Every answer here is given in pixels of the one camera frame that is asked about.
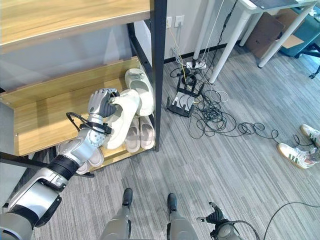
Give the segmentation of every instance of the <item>shelf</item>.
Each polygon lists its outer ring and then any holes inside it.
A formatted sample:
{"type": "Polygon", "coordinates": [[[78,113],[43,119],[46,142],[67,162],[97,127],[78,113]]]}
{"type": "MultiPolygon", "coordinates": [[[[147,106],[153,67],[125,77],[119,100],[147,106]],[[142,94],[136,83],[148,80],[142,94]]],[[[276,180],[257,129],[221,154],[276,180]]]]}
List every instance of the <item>shelf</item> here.
{"type": "Polygon", "coordinates": [[[99,88],[126,88],[124,76],[139,64],[136,57],[68,76],[19,88],[0,95],[14,110],[15,155],[25,156],[75,138],[76,128],[66,117],[87,117],[88,101],[99,88]]]}
{"type": "Polygon", "coordinates": [[[101,147],[101,150],[102,150],[102,153],[104,156],[104,162],[100,166],[92,167],[89,170],[89,172],[98,170],[98,169],[103,168],[105,166],[108,166],[110,164],[116,163],[120,160],[129,158],[131,156],[134,156],[136,154],[139,154],[139,153],[146,151],[145,149],[140,148],[136,152],[128,152],[123,145],[118,147],[117,149],[114,149],[114,150],[108,150],[108,149],[105,149],[104,147],[101,147]]]}
{"type": "Polygon", "coordinates": [[[150,18],[149,0],[3,0],[3,53],[150,18]]]}

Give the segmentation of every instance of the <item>white slipper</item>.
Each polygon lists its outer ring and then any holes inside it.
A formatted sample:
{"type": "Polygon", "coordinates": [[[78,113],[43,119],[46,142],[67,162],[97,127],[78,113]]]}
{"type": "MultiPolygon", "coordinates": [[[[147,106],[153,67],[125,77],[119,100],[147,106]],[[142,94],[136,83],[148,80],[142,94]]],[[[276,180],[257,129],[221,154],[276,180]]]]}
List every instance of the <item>white slipper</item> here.
{"type": "Polygon", "coordinates": [[[136,114],[149,116],[154,112],[153,88],[144,71],[138,68],[131,68],[124,76],[125,84],[129,89],[134,89],[140,97],[140,104],[136,114]]]}
{"type": "Polygon", "coordinates": [[[77,174],[83,175],[89,172],[91,165],[88,161],[86,161],[81,167],[76,171],[77,174]]]}
{"type": "Polygon", "coordinates": [[[92,156],[89,158],[88,162],[91,164],[93,167],[99,167],[101,164],[103,164],[105,160],[105,157],[100,149],[98,147],[92,154],[92,156]]]}
{"type": "Polygon", "coordinates": [[[103,143],[106,149],[116,149],[124,143],[139,102],[139,94],[133,89],[124,90],[120,96],[111,100],[110,103],[115,105],[116,111],[106,119],[106,123],[112,128],[111,134],[106,136],[103,143]]]}
{"type": "Polygon", "coordinates": [[[152,149],[155,145],[155,130],[148,116],[139,117],[140,145],[143,149],[152,149]]]}
{"type": "Polygon", "coordinates": [[[129,153],[135,153],[140,149],[139,119],[137,117],[134,117],[131,122],[124,144],[129,153]]]}

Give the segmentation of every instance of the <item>shelf post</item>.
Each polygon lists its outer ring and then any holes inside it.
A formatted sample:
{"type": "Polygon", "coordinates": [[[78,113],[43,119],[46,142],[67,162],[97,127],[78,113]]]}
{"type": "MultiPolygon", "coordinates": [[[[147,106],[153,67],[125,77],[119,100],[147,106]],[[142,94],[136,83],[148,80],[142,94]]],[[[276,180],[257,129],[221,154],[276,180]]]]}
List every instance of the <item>shelf post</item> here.
{"type": "Polygon", "coordinates": [[[162,108],[162,85],[166,43],[167,0],[150,0],[150,33],[152,55],[152,78],[154,91],[155,150],[160,146],[160,123],[162,108]]]}

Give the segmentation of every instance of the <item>robot leg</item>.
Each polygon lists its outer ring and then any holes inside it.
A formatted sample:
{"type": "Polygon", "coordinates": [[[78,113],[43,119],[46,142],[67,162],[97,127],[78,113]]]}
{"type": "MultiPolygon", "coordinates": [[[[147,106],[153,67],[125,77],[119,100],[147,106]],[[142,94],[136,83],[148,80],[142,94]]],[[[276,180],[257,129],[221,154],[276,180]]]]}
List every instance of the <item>robot leg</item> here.
{"type": "Polygon", "coordinates": [[[124,190],[122,206],[117,214],[107,223],[100,240],[123,240],[130,238],[131,221],[129,220],[129,212],[132,195],[131,188],[124,190]]]}

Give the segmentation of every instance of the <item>wall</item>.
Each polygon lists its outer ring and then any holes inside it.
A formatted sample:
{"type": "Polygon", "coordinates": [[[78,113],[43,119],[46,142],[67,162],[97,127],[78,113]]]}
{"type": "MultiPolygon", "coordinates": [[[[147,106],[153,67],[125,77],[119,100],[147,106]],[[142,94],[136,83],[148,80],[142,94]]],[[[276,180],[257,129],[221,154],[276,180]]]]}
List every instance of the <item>wall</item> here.
{"type": "MultiPolygon", "coordinates": [[[[202,49],[206,47],[211,31],[210,26],[213,25],[223,0],[210,1],[216,3],[202,49]]],[[[168,0],[167,16],[172,17],[172,26],[175,23],[175,16],[184,15],[183,26],[181,28],[171,28],[176,36],[181,54],[195,50],[207,4],[208,0],[168,0]]],[[[231,7],[232,2],[225,0],[212,34],[210,47],[217,45],[224,19],[231,7]]],[[[224,32],[222,44],[227,42],[239,16],[240,11],[236,7],[224,32]]],[[[141,45],[147,52],[146,55],[150,57],[150,36],[146,33],[145,27],[141,26],[137,29],[137,37],[142,42],[141,45]]],[[[165,59],[173,57],[171,48],[174,46],[174,40],[167,29],[165,59]]],[[[130,56],[131,48],[125,25],[57,39],[1,55],[0,87],[11,90],[26,84],[45,81],[130,56]]]]}
{"type": "Polygon", "coordinates": [[[57,39],[1,55],[0,87],[11,90],[131,55],[126,25],[57,39]]]}
{"type": "MultiPolygon", "coordinates": [[[[14,111],[0,103],[0,152],[14,154],[14,111]]],[[[7,201],[26,168],[0,162],[0,207],[7,201]]]]}
{"type": "MultiPolygon", "coordinates": [[[[207,45],[209,35],[216,20],[220,5],[223,0],[209,0],[215,1],[212,17],[202,43],[201,49],[204,49],[207,45]]],[[[167,5],[167,16],[172,17],[172,33],[175,35],[177,44],[180,48],[181,54],[187,54],[194,52],[198,36],[201,30],[203,18],[206,12],[208,0],[168,0],[167,5]],[[175,25],[175,16],[184,15],[184,22],[181,28],[174,27],[175,25]]],[[[230,12],[233,6],[233,2],[230,0],[224,0],[222,9],[220,11],[216,26],[213,30],[211,41],[209,47],[216,46],[218,43],[219,35],[223,27],[223,23],[227,14],[230,12]]],[[[223,33],[223,39],[221,44],[228,42],[228,39],[234,29],[234,26],[237,24],[237,21],[241,15],[241,10],[239,7],[235,7],[232,16],[227,24],[227,27],[223,33]]],[[[174,40],[169,32],[166,30],[165,35],[165,59],[174,57],[171,48],[175,46],[174,40]]]]}

